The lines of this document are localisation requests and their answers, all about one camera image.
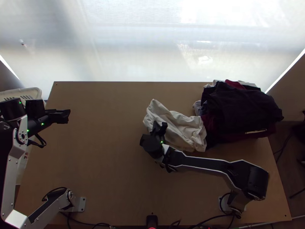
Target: wooden table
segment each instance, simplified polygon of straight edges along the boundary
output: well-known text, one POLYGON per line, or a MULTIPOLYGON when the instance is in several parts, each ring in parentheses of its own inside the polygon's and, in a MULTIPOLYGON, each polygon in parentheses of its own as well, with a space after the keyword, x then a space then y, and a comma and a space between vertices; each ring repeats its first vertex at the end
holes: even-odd
MULTIPOLYGON (((142 120, 154 98, 169 110, 193 114, 205 83, 55 82, 48 109, 71 109, 69 123, 41 132, 48 142, 30 154, 16 208, 31 214, 49 190, 65 186, 86 196, 77 220, 112 225, 145 225, 156 214, 160 225, 182 219, 192 225, 221 214, 218 197, 228 192, 222 178, 196 172, 167 173, 139 146, 147 133, 142 120)), ((291 220, 268 138, 214 147, 196 156, 244 159, 270 174, 264 201, 252 201, 240 220, 257 223, 291 220)), ((228 224, 220 218, 211 224, 228 224)), ((60 214, 54 224, 66 224, 60 214)))

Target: dark clothing pile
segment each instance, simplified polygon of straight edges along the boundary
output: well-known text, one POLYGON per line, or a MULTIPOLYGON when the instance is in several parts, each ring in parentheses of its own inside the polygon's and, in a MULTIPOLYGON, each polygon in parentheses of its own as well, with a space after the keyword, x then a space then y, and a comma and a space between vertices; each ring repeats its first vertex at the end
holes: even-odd
POLYGON ((208 147, 269 136, 284 118, 274 99, 260 88, 229 80, 205 88, 201 106, 208 147))

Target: white curtain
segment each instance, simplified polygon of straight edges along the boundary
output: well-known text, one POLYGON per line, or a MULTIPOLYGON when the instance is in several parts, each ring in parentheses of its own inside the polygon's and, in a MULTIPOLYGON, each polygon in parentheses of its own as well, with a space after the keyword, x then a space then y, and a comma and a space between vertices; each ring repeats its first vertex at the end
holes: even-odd
POLYGON ((305 48, 302 0, 0 0, 0 55, 53 81, 230 79, 265 91, 305 48))

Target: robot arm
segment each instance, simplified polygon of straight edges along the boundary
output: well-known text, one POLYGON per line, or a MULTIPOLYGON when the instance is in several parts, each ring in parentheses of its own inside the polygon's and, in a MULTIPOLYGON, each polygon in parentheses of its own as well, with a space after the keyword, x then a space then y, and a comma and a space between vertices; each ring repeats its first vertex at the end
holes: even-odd
POLYGON ((166 128, 167 123, 159 126, 154 121, 153 130, 142 135, 140 145, 167 172, 194 170, 223 177, 231 189, 227 206, 237 215, 241 215, 248 202, 265 199, 269 176, 263 168, 244 160, 228 162, 187 156, 165 144, 166 128))
POLYGON ((29 137, 52 123, 68 123, 70 110, 45 110, 42 100, 28 100, 24 109, 21 100, 16 98, 1 102, 0 111, 4 118, 0 123, 0 225, 6 224, 3 228, 41 229, 59 211, 84 211, 85 198, 75 197, 65 187, 50 191, 44 198, 45 202, 30 216, 14 210, 18 160, 30 143, 29 137))

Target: white plastic part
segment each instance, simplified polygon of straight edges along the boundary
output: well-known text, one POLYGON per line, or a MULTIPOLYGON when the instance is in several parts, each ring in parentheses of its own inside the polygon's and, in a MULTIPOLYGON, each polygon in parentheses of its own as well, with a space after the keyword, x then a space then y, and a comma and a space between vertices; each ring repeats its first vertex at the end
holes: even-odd
POLYGON ((26 100, 42 99, 42 91, 38 87, 30 87, 0 92, 0 102, 10 100, 12 98, 20 98, 23 105, 25 106, 26 100))

